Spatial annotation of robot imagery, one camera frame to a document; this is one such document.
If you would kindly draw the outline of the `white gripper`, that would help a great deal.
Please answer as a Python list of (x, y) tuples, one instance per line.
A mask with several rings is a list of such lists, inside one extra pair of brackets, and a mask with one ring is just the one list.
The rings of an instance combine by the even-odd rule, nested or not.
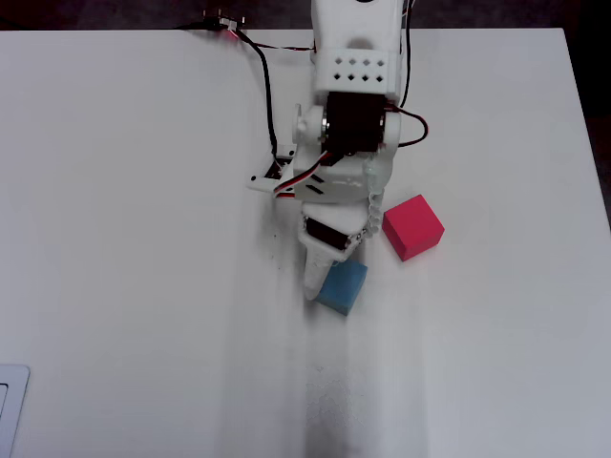
[(391, 143), (374, 153), (344, 156), (332, 165), (320, 164), (294, 186), (296, 199), (304, 203), (305, 233), (299, 234), (299, 241), (306, 250), (307, 300), (318, 296), (334, 262), (343, 262), (346, 251), (380, 230), (395, 154)]

